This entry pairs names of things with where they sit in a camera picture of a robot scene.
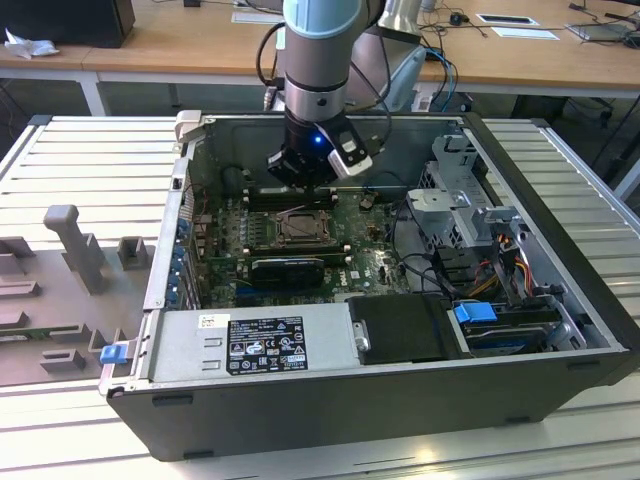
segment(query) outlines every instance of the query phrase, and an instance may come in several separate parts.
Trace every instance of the warning label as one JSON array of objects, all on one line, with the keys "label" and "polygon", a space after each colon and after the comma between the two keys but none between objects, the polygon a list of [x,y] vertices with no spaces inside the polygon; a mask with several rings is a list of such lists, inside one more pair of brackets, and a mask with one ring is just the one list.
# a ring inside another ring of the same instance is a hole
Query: warning label
[{"label": "warning label", "polygon": [[228,326],[231,375],[307,370],[302,317],[232,320]]}]

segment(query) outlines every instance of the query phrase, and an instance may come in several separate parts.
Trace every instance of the screw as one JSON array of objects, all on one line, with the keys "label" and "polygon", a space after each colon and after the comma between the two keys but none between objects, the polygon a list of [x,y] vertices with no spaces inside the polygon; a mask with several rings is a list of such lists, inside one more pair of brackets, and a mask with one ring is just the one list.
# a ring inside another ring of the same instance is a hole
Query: screw
[{"label": "screw", "polygon": [[356,348],[359,352],[368,352],[369,342],[364,337],[356,337]]}]

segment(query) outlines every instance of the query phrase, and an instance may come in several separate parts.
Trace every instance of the blue cable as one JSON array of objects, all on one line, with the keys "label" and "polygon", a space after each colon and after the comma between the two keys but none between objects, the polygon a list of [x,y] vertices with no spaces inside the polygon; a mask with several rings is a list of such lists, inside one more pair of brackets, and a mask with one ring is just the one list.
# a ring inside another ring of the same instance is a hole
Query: blue cable
[{"label": "blue cable", "polygon": [[449,102],[451,101],[451,98],[453,97],[453,88],[454,88],[453,70],[451,69],[451,64],[449,63],[449,61],[447,59],[445,59],[442,55],[440,55],[438,52],[436,52],[435,50],[432,50],[430,48],[428,48],[427,51],[430,52],[438,60],[440,60],[440,62],[442,62],[442,64],[447,69],[447,75],[449,76],[449,93],[447,95],[447,99],[442,104],[442,109],[440,110],[441,112],[444,112],[444,111],[446,111],[447,106],[449,105]]}]

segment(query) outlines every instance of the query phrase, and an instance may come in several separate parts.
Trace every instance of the computer case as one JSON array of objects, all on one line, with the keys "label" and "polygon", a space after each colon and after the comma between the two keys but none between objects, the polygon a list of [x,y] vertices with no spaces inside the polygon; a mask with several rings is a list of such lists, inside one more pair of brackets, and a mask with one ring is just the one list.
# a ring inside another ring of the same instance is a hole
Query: computer case
[{"label": "computer case", "polygon": [[102,48],[122,46],[135,22],[131,0],[0,0],[0,18],[19,37]]}]

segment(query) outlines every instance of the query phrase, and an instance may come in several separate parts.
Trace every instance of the motherboard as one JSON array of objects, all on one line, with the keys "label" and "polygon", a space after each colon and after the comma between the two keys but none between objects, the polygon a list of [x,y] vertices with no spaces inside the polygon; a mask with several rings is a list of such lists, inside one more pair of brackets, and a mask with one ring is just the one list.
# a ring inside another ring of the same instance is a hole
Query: motherboard
[{"label": "motherboard", "polygon": [[194,218],[203,308],[410,293],[390,251],[397,198],[327,189],[313,198],[245,191],[215,202]]}]

